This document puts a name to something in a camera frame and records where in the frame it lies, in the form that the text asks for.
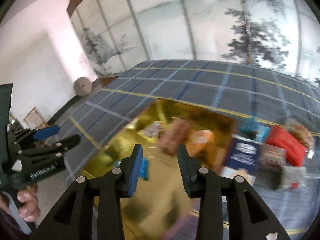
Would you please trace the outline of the person's left hand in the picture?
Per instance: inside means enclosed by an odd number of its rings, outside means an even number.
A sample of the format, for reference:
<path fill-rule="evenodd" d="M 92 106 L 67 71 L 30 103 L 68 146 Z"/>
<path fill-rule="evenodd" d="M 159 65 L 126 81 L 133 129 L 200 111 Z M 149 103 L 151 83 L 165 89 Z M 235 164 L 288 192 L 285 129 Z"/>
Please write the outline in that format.
<path fill-rule="evenodd" d="M 18 209 L 18 215 L 26 222 L 35 222 L 40 216 L 39 201 L 36 197 L 37 192 L 38 185 L 33 184 L 17 193 L 17 199 L 22 203 L 22 206 Z M 5 217 L 4 213 L 9 215 L 9 199 L 1 193 L 1 224 Z"/>

